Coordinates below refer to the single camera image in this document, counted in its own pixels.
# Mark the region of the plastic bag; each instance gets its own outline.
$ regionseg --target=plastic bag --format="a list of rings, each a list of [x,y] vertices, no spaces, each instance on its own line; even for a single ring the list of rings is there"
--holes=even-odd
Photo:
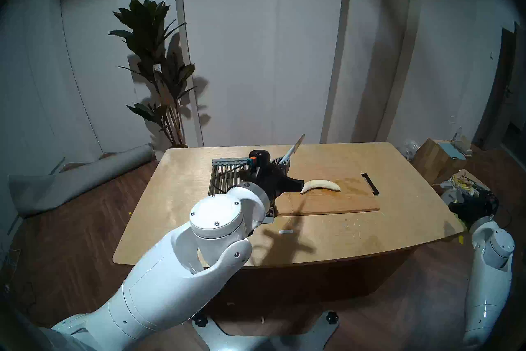
[[[420,145],[414,140],[406,140],[402,147],[398,147],[398,151],[406,158],[407,161],[412,161]]]

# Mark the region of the banana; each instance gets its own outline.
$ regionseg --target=banana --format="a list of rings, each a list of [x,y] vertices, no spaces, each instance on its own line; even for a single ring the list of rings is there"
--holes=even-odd
[[[325,188],[332,189],[333,191],[341,191],[340,187],[338,187],[338,184],[335,184],[331,181],[327,181],[326,179],[312,179],[311,181],[307,181],[305,184],[303,184],[301,194],[304,194],[313,188]]]

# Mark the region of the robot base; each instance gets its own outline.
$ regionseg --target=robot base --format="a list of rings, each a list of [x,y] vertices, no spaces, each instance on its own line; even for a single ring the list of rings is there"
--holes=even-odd
[[[196,315],[192,325],[210,351],[321,351],[340,322],[335,312],[324,312],[304,334],[270,337],[228,335],[203,315]]]

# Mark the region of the rolled mat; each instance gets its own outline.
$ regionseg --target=rolled mat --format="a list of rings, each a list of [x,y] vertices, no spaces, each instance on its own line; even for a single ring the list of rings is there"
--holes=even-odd
[[[96,186],[151,161],[150,144],[93,163],[43,176],[9,175],[9,192],[19,216],[56,208]]]

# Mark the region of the potted plant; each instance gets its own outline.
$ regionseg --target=potted plant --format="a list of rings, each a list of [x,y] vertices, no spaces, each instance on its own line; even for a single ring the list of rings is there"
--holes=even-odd
[[[110,31],[108,35],[123,38],[128,48],[141,59],[137,64],[138,71],[125,66],[119,68],[128,69],[145,77],[154,86],[161,100],[159,105],[156,102],[135,103],[128,108],[133,113],[159,125],[160,131],[164,132],[173,148],[188,147],[182,131],[180,100],[195,88],[194,86],[186,89],[187,79],[194,72],[195,67],[179,61],[175,52],[169,52],[167,55],[165,51],[165,40],[185,24],[179,24],[168,31],[175,22],[173,20],[168,26],[164,26],[169,9],[170,6],[164,1],[156,3],[144,0],[141,3],[139,0],[131,0],[129,9],[119,8],[120,12],[113,14],[132,31],[117,29]]]

